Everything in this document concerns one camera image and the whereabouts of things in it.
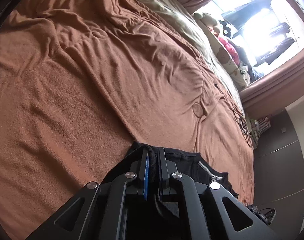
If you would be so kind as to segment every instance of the orange fleece blanket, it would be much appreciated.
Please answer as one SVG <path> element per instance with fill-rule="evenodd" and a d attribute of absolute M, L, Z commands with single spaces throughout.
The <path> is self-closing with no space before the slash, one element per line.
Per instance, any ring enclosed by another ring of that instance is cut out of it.
<path fill-rule="evenodd" d="M 0 30 L 0 223 L 24 239 L 133 140 L 201 152 L 253 200 L 242 115 L 197 50 L 135 0 L 22 0 Z"/>

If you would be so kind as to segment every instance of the teddy bear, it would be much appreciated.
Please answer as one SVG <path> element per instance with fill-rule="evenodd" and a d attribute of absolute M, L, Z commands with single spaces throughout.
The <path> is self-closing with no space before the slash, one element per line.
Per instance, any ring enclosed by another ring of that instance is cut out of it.
<path fill-rule="evenodd" d="M 220 23 L 217 19 L 215 19 L 211 14 L 209 13 L 199 13 L 195 12 L 193 14 L 193 18 L 195 20 L 200 20 L 205 26 L 208 28 L 211 28 L 214 30 L 214 32 L 219 35 L 221 31 Z"/>
<path fill-rule="evenodd" d="M 223 65 L 227 64 L 231 60 L 229 54 L 227 53 L 227 51 L 223 47 L 219 48 L 219 51 L 216 54 L 216 58 Z"/>

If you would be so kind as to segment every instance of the blue strip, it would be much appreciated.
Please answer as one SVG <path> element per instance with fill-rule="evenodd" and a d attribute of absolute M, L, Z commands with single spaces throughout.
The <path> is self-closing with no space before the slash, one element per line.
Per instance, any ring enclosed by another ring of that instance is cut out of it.
<path fill-rule="evenodd" d="M 148 200 L 148 181 L 149 181 L 149 156 L 147 156 L 147 162 L 145 163 L 145 174 L 144 174 L 144 200 Z"/>

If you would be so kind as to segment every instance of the black metal mount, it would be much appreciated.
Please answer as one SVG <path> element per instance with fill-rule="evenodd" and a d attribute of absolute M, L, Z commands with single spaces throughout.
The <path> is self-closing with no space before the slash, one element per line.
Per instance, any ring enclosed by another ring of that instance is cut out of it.
<path fill-rule="evenodd" d="M 269 211 L 266 212 L 265 214 L 263 214 L 261 212 L 262 210 L 258 210 L 257 206 L 249 205 L 249 206 L 247 206 L 247 208 L 249 210 L 251 210 L 252 213 L 254 215 L 256 215 L 259 219 L 261 219 L 266 225 L 271 225 L 275 216 L 276 216 L 275 208 L 264 208 L 264 209 L 262 209 L 262 210 L 269 209 Z"/>
<path fill-rule="evenodd" d="M 148 182 L 149 155 L 112 182 L 89 182 L 26 240 L 126 240 L 130 209 L 148 203 L 154 190 L 162 203 L 178 203 L 180 238 L 188 240 L 279 240 L 253 212 L 217 182 L 194 182 L 158 152 L 158 187 Z M 160 232 L 159 239 L 166 239 Z M 137 239 L 150 239 L 148 235 Z"/>

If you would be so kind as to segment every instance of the stuffed toy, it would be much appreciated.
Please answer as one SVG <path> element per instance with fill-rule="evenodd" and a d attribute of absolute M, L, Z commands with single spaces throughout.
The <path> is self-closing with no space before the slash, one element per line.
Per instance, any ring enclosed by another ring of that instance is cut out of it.
<path fill-rule="evenodd" d="M 202 21 L 203 24 L 205 24 L 208 28 L 214 30 L 214 32 L 217 35 L 219 35 L 222 32 L 219 21 L 215 19 L 211 14 L 195 12 L 193 14 L 193 18 L 195 20 Z"/>

